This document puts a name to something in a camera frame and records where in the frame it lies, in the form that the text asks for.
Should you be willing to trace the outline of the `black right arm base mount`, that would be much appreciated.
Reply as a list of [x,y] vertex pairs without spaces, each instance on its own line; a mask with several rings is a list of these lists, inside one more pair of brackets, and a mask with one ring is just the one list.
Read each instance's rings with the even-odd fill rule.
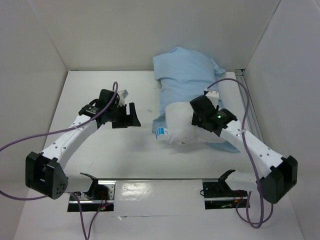
[[248,193],[244,190],[231,190],[226,183],[227,177],[235,172],[228,170],[215,179],[204,179],[199,194],[204,198],[206,210],[246,208]]

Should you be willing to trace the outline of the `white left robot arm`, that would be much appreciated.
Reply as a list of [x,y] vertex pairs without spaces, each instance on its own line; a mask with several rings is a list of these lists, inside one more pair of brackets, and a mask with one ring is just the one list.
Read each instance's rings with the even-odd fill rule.
[[78,148],[102,125],[111,123],[112,128],[140,127],[135,104],[126,104],[127,90],[102,89],[99,97],[81,108],[71,125],[71,130],[63,133],[40,153],[31,152],[25,160],[25,185],[53,200],[64,193],[81,192],[88,200],[97,197],[99,180],[81,172],[66,175],[64,169]]

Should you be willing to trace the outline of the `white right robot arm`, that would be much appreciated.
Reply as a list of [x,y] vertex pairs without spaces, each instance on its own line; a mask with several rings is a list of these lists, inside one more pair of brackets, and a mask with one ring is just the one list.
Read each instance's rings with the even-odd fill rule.
[[230,169],[218,178],[218,190],[223,196],[234,191],[255,192],[276,204],[297,183],[298,162],[275,152],[251,132],[243,129],[241,121],[229,110],[214,106],[209,98],[201,95],[190,102],[193,109],[192,125],[231,143],[240,152],[250,154],[254,162],[253,173]]

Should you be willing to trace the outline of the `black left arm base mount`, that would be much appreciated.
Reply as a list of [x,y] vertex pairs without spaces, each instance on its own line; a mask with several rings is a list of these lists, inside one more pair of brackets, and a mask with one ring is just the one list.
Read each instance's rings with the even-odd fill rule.
[[116,181],[97,178],[88,173],[69,177],[67,192],[74,190],[69,196],[67,211],[69,213],[112,212],[116,192]]

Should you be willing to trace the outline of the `white pillow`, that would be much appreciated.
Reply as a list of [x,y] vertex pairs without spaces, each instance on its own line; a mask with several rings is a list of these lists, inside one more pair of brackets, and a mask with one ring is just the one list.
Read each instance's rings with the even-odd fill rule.
[[189,102],[175,102],[167,105],[164,114],[153,120],[152,132],[164,130],[158,138],[173,145],[185,144],[224,144],[225,140],[215,133],[192,125],[194,111]]

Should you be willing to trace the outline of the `light blue green pillowcase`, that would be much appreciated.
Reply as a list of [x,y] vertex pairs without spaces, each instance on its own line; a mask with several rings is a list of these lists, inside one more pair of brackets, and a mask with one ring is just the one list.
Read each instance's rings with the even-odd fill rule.
[[[175,47],[172,50],[153,57],[154,79],[160,83],[159,116],[165,113],[165,107],[177,102],[188,102],[211,90],[220,91],[216,82],[225,74],[225,69],[210,56],[202,52]],[[231,143],[206,143],[211,148],[230,153],[239,150]]]

